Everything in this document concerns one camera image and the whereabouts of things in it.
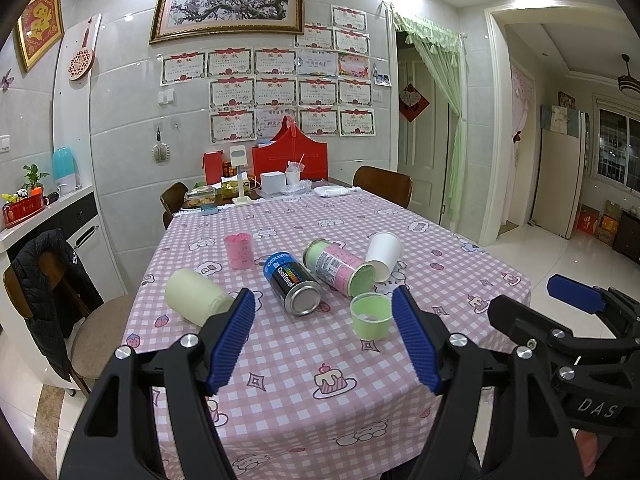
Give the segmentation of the pink plastic cup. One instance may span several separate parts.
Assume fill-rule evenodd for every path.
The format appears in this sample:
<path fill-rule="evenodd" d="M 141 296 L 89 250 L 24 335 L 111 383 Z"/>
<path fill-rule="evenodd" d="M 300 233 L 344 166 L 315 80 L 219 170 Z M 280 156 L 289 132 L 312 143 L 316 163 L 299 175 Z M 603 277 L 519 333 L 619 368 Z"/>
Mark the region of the pink plastic cup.
<path fill-rule="evenodd" d="M 224 248 L 233 270 L 249 269 L 254 264 L 252 234 L 247 232 L 229 234 L 224 238 Z"/>

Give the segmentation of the pink checkered tablecloth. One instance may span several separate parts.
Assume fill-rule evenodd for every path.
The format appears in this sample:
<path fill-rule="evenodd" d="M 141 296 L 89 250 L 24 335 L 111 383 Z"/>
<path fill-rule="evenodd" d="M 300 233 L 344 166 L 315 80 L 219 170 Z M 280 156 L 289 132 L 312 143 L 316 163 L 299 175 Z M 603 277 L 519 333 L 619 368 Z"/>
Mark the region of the pink checkered tablecloth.
<path fill-rule="evenodd" d="M 239 232 L 253 237 L 254 264 L 245 270 L 232 269 L 224 248 L 224 238 Z M 488 322 L 488 304 L 500 295 L 529 302 L 529 280 L 462 236 L 370 193 L 285 197 L 171 221 L 122 340 L 145 352 L 190 333 L 192 325 L 164 299 L 177 270 L 198 272 L 232 295 L 254 292 L 252 330 L 228 386 L 208 404 L 239 478 L 365 479 L 420 453 L 438 401 L 416 379 L 398 331 L 360 339 L 347 298 L 330 288 L 311 314 L 289 315 L 262 272 L 270 255 L 300 258 L 317 238 L 363 257 L 378 232 L 402 243 L 395 269 L 375 287 L 379 294 L 406 286 L 450 332 L 506 348 Z"/>

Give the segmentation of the cream cup lying down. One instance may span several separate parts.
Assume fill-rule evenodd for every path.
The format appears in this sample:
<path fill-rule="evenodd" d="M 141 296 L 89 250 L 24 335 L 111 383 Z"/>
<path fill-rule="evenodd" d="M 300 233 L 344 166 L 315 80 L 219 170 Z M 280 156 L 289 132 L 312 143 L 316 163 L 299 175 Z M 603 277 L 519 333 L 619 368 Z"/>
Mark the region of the cream cup lying down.
<path fill-rule="evenodd" d="M 187 321 L 202 327 L 211 316 L 227 312 L 233 298 L 198 272 L 180 269 L 168 278 L 165 302 Z"/>

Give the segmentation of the gold red framed picture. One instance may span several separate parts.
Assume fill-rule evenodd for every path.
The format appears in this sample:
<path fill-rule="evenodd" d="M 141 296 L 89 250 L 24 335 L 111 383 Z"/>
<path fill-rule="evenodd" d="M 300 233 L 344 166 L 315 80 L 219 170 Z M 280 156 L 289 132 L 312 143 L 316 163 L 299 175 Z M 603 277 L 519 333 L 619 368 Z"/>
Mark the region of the gold red framed picture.
<path fill-rule="evenodd" d="M 63 36 L 61 0 L 30 0 L 14 27 L 24 72 L 28 73 Z"/>

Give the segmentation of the red door decoration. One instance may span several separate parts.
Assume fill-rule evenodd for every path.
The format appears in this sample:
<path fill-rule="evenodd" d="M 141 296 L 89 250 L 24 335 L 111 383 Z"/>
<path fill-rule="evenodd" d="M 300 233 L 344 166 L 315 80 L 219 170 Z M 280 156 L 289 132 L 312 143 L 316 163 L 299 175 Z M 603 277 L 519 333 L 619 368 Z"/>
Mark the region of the red door decoration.
<path fill-rule="evenodd" d="M 413 84 L 399 93 L 399 111 L 407 122 L 413 122 L 429 106 L 430 101 Z"/>

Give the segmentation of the potted plant red pot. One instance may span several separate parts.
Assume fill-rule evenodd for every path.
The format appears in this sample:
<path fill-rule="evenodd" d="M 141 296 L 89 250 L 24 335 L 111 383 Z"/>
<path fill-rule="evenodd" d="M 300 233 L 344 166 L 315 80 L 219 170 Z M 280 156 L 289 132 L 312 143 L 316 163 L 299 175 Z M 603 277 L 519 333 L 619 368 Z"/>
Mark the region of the potted plant red pot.
<path fill-rule="evenodd" d="M 46 206 L 44 186 L 42 180 L 49 174 L 40 171 L 35 164 L 25 165 L 25 182 L 13 193 L 1 195 L 2 219 L 6 229 L 13 228 L 19 223 L 32 218 Z"/>

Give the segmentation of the snack food tray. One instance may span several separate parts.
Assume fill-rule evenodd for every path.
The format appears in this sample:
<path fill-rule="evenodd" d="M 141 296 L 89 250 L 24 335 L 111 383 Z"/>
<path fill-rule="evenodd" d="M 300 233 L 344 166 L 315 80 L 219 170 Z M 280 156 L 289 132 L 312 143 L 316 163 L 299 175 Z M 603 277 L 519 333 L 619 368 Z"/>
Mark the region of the snack food tray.
<path fill-rule="evenodd" d="M 192 188 L 184 194 L 182 208 L 198 209 L 204 205 L 216 205 L 217 193 L 213 185 L 204 185 L 199 188 Z"/>

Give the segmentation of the blue white humidifier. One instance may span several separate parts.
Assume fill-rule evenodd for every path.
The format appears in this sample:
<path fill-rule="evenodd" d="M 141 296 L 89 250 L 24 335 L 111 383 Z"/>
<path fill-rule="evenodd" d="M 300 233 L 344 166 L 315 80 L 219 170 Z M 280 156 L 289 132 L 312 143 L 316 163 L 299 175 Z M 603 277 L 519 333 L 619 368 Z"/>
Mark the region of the blue white humidifier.
<path fill-rule="evenodd" d="M 76 162 L 67 146 L 57 148 L 53 152 L 52 171 L 56 192 L 61 196 L 73 193 L 78 188 Z"/>

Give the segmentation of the blue black metal can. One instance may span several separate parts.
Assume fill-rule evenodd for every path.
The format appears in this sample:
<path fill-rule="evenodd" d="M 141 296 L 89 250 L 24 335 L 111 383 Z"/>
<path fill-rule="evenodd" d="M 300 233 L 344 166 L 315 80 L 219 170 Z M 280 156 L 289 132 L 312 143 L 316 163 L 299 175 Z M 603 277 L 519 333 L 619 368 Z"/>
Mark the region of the blue black metal can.
<path fill-rule="evenodd" d="M 289 252 L 275 252 L 264 263 L 264 275 L 290 315 L 311 314 L 321 302 L 321 287 Z"/>

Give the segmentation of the green door curtain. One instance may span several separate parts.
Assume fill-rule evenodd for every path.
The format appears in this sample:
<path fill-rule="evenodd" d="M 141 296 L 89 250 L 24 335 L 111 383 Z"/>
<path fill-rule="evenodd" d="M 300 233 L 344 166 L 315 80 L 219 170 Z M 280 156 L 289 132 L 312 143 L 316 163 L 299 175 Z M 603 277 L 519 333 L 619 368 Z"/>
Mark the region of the green door curtain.
<path fill-rule="evenodd" d="M 413 122 L 399 112 L 398 170 L 412 180 L 409 208 L 448 228 L 460 219 L 466 121 L 462 98 L 462 37 L 390 8 L 397 40 L 399 93 L 413 84 L 430 106 Z"/>

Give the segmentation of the framed plum blossom painting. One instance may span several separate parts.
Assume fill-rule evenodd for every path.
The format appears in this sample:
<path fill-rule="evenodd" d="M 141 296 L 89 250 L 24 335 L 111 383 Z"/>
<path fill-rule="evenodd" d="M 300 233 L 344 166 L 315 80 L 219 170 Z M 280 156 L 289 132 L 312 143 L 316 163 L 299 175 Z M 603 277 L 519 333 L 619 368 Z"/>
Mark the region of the framed plum blossom painting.
<path fill-rule="evenodd" d="M 157 0 L 150 43 L 213 34 L 300 34 L 305 0 Z"/>

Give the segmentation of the brown chair left back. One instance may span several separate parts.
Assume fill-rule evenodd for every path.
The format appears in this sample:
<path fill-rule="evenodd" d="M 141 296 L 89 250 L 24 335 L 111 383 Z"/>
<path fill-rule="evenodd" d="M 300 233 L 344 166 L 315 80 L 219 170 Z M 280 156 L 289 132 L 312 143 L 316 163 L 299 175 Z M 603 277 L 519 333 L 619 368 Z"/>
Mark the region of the brown chair left back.
<path fill-rule="evenodd" d="M 179 212 L 182 208 L 186 192 L 188 192 L 186 185 L 182 182 L 177 182 L 160 194 L 160 203 L 164 207 L 162 220 L 165 229 L 168 229 L 175 213 Z"/>

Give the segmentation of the chair with black jacket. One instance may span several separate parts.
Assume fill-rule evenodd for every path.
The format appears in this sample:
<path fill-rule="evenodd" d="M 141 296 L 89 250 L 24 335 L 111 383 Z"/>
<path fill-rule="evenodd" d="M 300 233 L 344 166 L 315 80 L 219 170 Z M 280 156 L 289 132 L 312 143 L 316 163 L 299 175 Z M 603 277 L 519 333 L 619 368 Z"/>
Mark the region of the chair with black jacket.
<path fill-rule="evenodd" d="M 88 396 L 122 341 L 134 296 L 103 299 L 60 230 L 29 240 L 3 272 L 3 284 L 55 374 Z"/>

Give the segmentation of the white cup with straw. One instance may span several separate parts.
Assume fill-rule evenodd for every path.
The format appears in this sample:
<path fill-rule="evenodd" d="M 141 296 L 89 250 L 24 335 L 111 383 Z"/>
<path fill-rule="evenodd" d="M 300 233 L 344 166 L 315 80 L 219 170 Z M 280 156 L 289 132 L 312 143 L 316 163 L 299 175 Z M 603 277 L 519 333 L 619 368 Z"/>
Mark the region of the white cup with straw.
<path fill-rule="evenodd" d="M 302 172 L 305 169 L 303 164 L 305 155 L 302 155 L 297 160 L 289 160 L 285 165 L 285 180 L 288 186 L 299 185 L 302 180 Z"/>

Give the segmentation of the white desk lamp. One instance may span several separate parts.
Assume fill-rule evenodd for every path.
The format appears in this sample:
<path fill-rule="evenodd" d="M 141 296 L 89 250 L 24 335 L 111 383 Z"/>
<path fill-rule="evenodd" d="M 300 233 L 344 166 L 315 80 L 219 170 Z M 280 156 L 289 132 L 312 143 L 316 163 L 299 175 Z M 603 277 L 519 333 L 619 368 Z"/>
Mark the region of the white desk lamp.
<path fill-rule="evenodd" d="M 238 196 L 232 198 L 232 202 L 236 206 L 249 204 L 252 199 L 245 194 L 243 169 L 248 166 L 247 152 L 244 145 L 238 145 L 230 148 L 231 166 L 236 171 L 236 180 L 238 181 Z"/>

